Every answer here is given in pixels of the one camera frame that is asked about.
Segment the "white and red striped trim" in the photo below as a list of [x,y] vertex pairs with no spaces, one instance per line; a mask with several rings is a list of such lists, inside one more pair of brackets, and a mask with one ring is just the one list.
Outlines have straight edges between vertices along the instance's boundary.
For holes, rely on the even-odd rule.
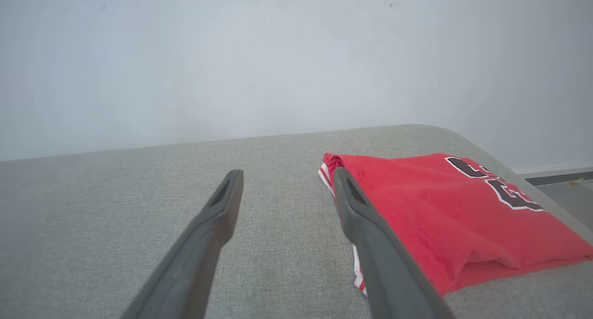
[[[317,174],[319,174],[319,177],[322,179],[323,183],[335,197],[335,193],[332,188],[332,181],[330,180],[330,171],[326,163],[322,163],[322,167],[319,168]],[[362,293],[366,296],[366,285],[365,281],[362,279],[362,271],[360,270],[360,260],[358,260],[358,251],[356,251],[356,246],[354,244],[352,245],[352,249],[354,252],[354,275],[356,275],[354,279],[354,285],[358,289],[360,289],[360,291],[362,291]]]

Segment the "red garment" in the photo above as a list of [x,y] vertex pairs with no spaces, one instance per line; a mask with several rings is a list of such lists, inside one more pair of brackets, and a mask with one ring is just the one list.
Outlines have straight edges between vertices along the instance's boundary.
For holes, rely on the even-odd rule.
[[587,241],[471,159],[325,154],[323,161],[328,188],[335,168],[347,168],[440,294],[593,258]]

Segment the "dark baseboard strip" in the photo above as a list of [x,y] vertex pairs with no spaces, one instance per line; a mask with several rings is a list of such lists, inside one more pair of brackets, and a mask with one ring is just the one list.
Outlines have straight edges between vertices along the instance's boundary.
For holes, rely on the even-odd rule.
[[539,186],[539,185],[555,184],[557,182],[574,181],[574,180],[579,180],[579,179],[584,179],[584,180],[593,179],[593,172],[552,175],[550,177],[530,178],[530,179],[525,179],[525,180],[527,180],[527,182],[529,182],[533,186]]

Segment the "floor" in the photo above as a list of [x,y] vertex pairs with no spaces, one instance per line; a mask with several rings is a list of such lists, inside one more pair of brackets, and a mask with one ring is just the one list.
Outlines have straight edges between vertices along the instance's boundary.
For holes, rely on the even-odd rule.
[[536,186],[593,230],[593,180],[576,180]]

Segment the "wall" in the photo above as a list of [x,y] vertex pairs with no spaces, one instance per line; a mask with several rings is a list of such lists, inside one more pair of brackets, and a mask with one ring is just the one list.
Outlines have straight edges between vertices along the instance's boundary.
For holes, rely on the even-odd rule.
[[425,123],[593,166],[591,0],[0,0],[0,160]]

